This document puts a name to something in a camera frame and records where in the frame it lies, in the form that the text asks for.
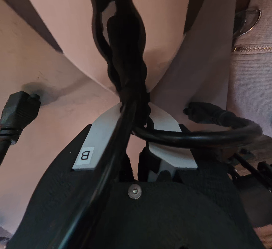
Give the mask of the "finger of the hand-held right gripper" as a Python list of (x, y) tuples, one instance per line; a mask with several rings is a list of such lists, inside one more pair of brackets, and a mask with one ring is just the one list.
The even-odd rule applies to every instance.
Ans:
[(92, 32), (91, 0), (30, 0), (64, 56), (83, 74), (117, 94)]
[(168, 69), (184, 38), (189, 0), (133, 0), (145, 27), (143, 60), (150, 92)]

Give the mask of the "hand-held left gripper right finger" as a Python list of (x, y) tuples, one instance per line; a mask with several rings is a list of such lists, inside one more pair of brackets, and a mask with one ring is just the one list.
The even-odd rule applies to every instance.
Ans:
[[(157, 130), (182, 132), (179, 123), (158, 106), (149, 103), (151, 108), (148, 127)], [(138, 180), (155, 182), (161, 171), (168, 171), (171, 178), (177, 170), (196, 170), (196, 161), (189, 149), (176, 148), (146, 141), (139, 155)]]

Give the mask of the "black chair base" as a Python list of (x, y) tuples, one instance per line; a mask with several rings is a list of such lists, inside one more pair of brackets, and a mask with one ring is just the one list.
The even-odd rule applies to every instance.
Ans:
[(247, 149), (240, 149), (228, 158), (228, 163), (231, 165), (230, 175), (234, 181), (240, 181), (243, 177), (241, 176), (235, 166), (241, 165), (246, 169), (251, 177), (254, 177), (269, 193), (272, 193), (272, 168), (271, 164), (266, 161), (260, 161), (257, 164), (257, 168), (249, 163), (250, 159), (256, 158), (256, 156)]

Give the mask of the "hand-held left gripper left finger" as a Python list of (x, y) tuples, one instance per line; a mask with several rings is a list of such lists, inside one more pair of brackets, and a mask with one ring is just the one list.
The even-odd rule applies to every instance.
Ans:
[(118, 103), (111, 107), (93, 122), (73, 165), (74, 171), (96, 168), (121, 115), (121, 105)]

